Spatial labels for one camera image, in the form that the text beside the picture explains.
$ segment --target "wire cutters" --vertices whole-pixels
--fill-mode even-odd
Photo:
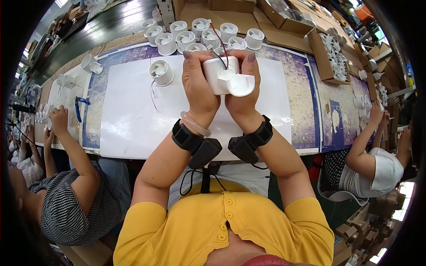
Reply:
[[[77,96],[75,97],[75,113],[77,114],[78,121],[81,123],[81,116],[80,116],[80,109],[78,107],[78,102],[82,102],[87,105],[90,105],[90,103],[84,98],[77,97]]]

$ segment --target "white chair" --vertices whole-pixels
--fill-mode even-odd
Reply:
[[[317,184],[317,188],[318,188],[318,193],[323,197],[326,198],[327,200],[331,200],[334,202],[340,202],[340,201],[344,201],[344,200],[356,200],[356,202],[358,203],[358,205],[360,206],[364,206],[366,205],[366,203],[368,202],[368,198],[357,198],[355,197],[354,194],[348,192],[348,191],[321,191],[320,189],[320,185],[321,185],[321,181],[322,179],[325,178],[325,175],[323,176],[322,174],[322,169],[319,172],[319,179],[318,179],[318,184]]]

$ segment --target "white undershirt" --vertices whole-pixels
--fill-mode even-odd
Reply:
[[[381,148],[373,148],[368,153],[376,159],[376,173],[371,182],[346,164],[340,176],[339,189],[351,192],[356,197],[379,197],[393,190],[404,174],[404,168],[395,154]]]

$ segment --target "yellow shirt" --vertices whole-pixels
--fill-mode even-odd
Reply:
[[[227,247],[228,231],[268,254],[290,262],[330,266],[334,233],[317,199],[294,201],[283,213],[250,192],[197,194],[180,199],[166,214],[152,202],[127,212],[114,251],[114,265],[204,265],[214,249]]]

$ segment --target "fingernail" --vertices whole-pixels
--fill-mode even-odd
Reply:
[[[255,53],[251,53],[249,56],[248,56],[248,62],[249,63],[252,63],[252,62],[254,62],[254,60],[256,59],[256,54]]]
[[[184,55],[184,58],[185,58],[185,59],[191,59],[191,57],[192,57],[191,53],[190,53],[190,52],[188,52],[188,51],[184,51],[184,52],[183,52],[183,55]]]

